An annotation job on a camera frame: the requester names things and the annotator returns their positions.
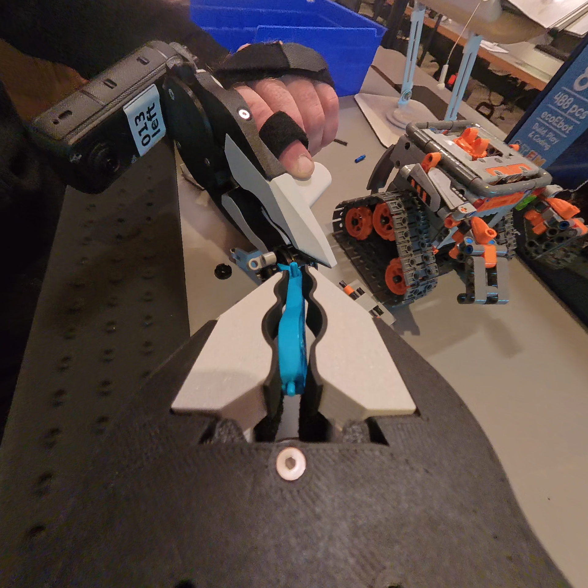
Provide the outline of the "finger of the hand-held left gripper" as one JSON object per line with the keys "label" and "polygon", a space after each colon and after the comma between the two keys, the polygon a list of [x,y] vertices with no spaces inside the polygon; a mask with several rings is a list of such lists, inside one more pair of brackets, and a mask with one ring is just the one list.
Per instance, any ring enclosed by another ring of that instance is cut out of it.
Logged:
{"label": "finger of the hand-held left gripper", "polygon": [[256,250],[263,254],[274,252],[278,258],[294,258],[282,233],[254,194],[225,194],[225,216]]}
{"label": "finger of the hand-held left gripper", "polygon": [[224,152],[233,178],[240,187],[257,197],[269,218],[288,235],[295,249],[315,262],[334,267],[336,258],[332,248],[311,210],[332,183],[328,169],[315,163],[309,180],[295,179],[287,172],[267,180],[229,136],[225,139]]}

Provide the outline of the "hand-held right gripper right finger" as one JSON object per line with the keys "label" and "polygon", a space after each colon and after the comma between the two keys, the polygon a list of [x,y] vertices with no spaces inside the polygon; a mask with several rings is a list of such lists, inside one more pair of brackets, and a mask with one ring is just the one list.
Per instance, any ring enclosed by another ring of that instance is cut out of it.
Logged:
{"label": "hand-held right gripper right finger", "polygon": [[318,306],[308,383],[318,386],[318,412],[330,422],[415,413],[413,401],[373,318],[318,271],[307,271],[308,302]]}

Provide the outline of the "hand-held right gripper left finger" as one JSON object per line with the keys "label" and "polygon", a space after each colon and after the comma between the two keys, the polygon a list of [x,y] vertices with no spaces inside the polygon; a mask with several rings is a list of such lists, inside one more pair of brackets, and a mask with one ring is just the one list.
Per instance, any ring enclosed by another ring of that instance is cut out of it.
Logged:
{"label": "hand-held right gripper left finger", "polygon": [[175,413],[228,419],[267,415],[262,385],[273,353],[262,334],[262,319],[277,302],[280,278],[272,276],[219,316],[172,403]]}

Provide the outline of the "small white blue connector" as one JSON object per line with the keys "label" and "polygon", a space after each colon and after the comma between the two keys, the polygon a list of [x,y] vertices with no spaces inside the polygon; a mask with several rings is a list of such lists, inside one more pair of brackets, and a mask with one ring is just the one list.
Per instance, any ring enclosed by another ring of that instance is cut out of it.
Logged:
{"label": "small white blue connector", "polygon": [[274,252],[264,254],[261,251],[246,252],[243,249],[234,247],[231,248],[230,254],[232,261],[244,272],[257,273],[277,263],[277,256]]}

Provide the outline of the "blue plastic separator tool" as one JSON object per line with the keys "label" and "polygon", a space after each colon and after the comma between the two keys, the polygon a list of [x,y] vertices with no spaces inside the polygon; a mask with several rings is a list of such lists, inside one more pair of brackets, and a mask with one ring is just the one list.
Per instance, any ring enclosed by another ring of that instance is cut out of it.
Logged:
{"label": "blue plastic separator tool", "polygon": [[290,398],[303,394],[308,369],[306,346],[306,300],[303,275],[297,262],[279,265],[288,272],[286,302],[277,332],[277,349],[282,392]]}

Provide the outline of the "person's left hand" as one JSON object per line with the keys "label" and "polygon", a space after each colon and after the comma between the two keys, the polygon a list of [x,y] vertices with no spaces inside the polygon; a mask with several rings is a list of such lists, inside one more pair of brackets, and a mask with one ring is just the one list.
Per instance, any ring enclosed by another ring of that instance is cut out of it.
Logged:
{"label": "person's left hand", "polygon": [[313,156],[333,142],[339,124],[339,98],[322,57],[295,43],[254,43],[211,71],[244,99],[262,141],[284,168],[309,179]]}

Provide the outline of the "small grey orange connector assembly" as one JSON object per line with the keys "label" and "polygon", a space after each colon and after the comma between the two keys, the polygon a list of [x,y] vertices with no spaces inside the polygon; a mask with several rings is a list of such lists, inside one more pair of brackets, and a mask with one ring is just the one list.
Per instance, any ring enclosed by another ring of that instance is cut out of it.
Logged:
{"label": "small grey orange connector assembly", "polygon": [[381,304],[372,292],[360,280],[352,282],[339,281],[339,286],[345,294],[354,300],[361,308],[368,312],[373,318],[380,318],[387,324],[394,321],[393,315]]}

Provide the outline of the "black perforated board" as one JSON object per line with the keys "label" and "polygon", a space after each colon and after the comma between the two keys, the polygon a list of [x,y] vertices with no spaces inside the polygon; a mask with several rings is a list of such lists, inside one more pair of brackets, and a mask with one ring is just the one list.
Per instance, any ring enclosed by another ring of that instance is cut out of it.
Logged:
{"label": "black perforated board", "polygon": [[1,445],[1,552],[38,539],[127,398],[189,336],[174,149],[71,187]]}

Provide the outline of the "grey orange tracked toy robot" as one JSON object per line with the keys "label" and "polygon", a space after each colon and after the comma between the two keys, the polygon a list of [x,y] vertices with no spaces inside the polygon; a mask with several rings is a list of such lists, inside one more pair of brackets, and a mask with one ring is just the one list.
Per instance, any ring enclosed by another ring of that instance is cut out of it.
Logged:
{"label": "grey orange tracked toy robot", "polygon": [[459,304],[508,303],[513,212],[532,261],[555,262],[587,236],[580,209],[518,149],[471,121],[407,125],[374,168],[369,195],[333,215],[334,239],[378,302],[410,305],[455,270]]}

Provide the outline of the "blue plastic bin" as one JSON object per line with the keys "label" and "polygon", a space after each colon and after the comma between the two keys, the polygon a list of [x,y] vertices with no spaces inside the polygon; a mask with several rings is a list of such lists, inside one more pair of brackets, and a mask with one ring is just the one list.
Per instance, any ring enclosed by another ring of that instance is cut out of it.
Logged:
{"label": "blue plastic bin", "polygon": [[332,1],[191,1],[190,16],[231,52],[296,42],[320,53],[339,96],[357,94],[386,28]]}

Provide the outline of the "blue cardboard box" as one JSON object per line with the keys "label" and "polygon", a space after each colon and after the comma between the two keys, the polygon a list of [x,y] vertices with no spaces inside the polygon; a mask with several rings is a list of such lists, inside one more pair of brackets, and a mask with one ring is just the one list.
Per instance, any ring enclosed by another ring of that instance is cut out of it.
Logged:
{"label": "blue cardboard box", "polygon": [[[573,50],[508,136],[521,154],[563,188],[557,197],[579,208],[587,224],[587,38]],[[552,293],[587,325],[587,236],[533,260],[531,225],[515,212],[517,253]]]}

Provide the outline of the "open instruction booklet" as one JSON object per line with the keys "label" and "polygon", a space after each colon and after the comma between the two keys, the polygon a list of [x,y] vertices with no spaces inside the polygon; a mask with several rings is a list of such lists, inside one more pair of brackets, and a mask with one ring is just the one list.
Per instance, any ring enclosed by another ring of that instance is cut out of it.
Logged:
{"label": "open instruction booklet", "polygon": [[546,29],[587,33],[587,1],[509,1],[518,11]]}

